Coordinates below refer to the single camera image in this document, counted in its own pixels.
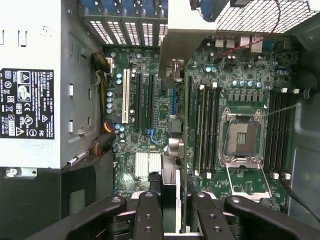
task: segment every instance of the regulatory label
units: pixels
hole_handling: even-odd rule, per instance
[[[0,71],[0,138],[55,139],[54,71]]]

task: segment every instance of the mesh grille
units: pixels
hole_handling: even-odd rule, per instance
[[[282,34],[318,11],[310,11],[305,0],[279,0],[280,22],[274,33]],[[270,33],[278,20],[278,7],[275,0],[253,0],[246,7],[230,7],[228,3],[217,17],[220,31]]]

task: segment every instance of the microchip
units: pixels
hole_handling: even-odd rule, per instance
[[[120,123],[122,123],[122,115],[113,116],[113,122],[114,122],[115,124],[120,124]]]
[[[257,124],[235,120],[230,122],[227,154],[235,156],[254,156],[256,149]]]
[[[133,144],[138,143],[138,135],[131,135],[131,143]]]
[[[122,85],[115,85],[114,93],[115,94],[122,94],[123,93],[123,86]]]

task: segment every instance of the red cable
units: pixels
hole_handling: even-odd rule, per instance
[[[226,51],[226,52],[222,53],[222,56],[225,56],[225,55],[227,55],[227,54],[229,54],[229,53],[232,53],[232,52],[234,52],[234,51],[236,51],[236,50],[249,47],[249,46],[251,46],[251,45],[253,45],[253,44],[260,43],[260,42],[262,42],[263,40],[265,40],[267,37],[269,37],[271,34],[274,33],[274,31],[276,30],[276,28],[277,28],[278,25],[279,25],[280,18],[281,18],[281,8],[280,8],[279,0],[274,0],[274,1],[275,1],[275,3],[276,3],[276,6],[278,7],[278,19],[277,19],[276,24],[275,24],[274,28],[272,29],[272,31],[271,31],[270,33],[268,33],[265,37],[263,37],[262,39],[260,39],[260,40],[258,40],[258,41],[255,41],[255,42],[252,42],[252,43],[248,43],[247,45],[238,46],[238,47],[235,47],[235,48],[233,48],[233,49],[231,49],[231,50]]]

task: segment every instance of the white pci slot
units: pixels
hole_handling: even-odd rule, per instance
[[[129,123],[130,69],[123,70],[122,123]]]

